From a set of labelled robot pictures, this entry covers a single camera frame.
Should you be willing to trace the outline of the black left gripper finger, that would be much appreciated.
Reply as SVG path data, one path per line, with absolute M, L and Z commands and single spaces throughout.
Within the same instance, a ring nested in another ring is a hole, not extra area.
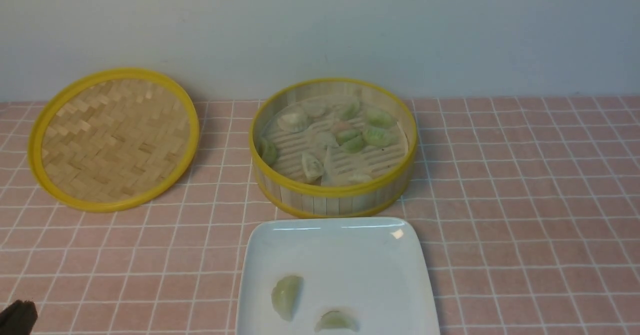
M 37 319 L 33 301 L 16 300 L 0 313 L 0 334 L 30 335 Z

